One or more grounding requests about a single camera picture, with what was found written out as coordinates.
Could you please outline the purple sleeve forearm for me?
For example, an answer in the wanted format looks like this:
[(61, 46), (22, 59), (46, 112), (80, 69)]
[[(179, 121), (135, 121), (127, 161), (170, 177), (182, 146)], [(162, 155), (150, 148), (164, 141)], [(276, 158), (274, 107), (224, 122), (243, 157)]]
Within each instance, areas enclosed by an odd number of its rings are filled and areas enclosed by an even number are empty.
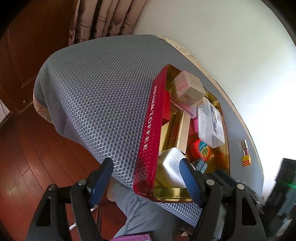
[(114, 237), (110, 241), (152, 241), (149, 234)]

